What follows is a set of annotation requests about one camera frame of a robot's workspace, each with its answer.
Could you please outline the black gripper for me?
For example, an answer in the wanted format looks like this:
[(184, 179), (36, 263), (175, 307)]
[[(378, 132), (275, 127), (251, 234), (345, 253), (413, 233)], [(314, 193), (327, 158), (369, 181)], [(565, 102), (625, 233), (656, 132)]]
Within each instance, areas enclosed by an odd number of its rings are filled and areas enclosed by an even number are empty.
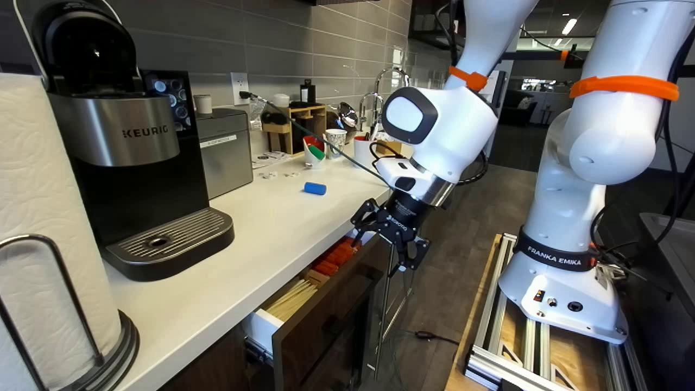
[(391, 246), (397, 258), (391, 267), (391, 273), (396, 273), (416, 269), (424, 261), (431, 247), (431, 241), (420, 234), (426, 213), (428, 205), (424, 201), (405, 191), (394, 191), (385, 204), (374, 197), (364, 200), (350, 222), (356, 227), (356, 237), (376, 233)]

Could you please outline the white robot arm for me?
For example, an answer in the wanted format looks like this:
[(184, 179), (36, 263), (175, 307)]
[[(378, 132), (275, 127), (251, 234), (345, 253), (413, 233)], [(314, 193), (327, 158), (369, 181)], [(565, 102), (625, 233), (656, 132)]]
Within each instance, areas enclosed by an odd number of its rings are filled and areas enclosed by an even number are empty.
[[(497, 114), (482, 97), (494, 64), (538, 0), (462, 0), (464, 47), (441, 89), (402, 86), (382, 107), (382, 127), (413, 147), (380, 158), (387, 201), (351, 217), (391, 243), (397, 263), (420, 265), (424, 213), (446, 200), (491, 139)], [(606, 189), (644, 171), (663, 108), (679, 97), (669, 79), (695, 25), (695, 0), (612, 0), (582, 75), (544, 143), (529, 215), (520, 227), (499, 288), (521, 313), (561, 330), (623, 343), (628, 324), (611, 273), (591, 253)]]

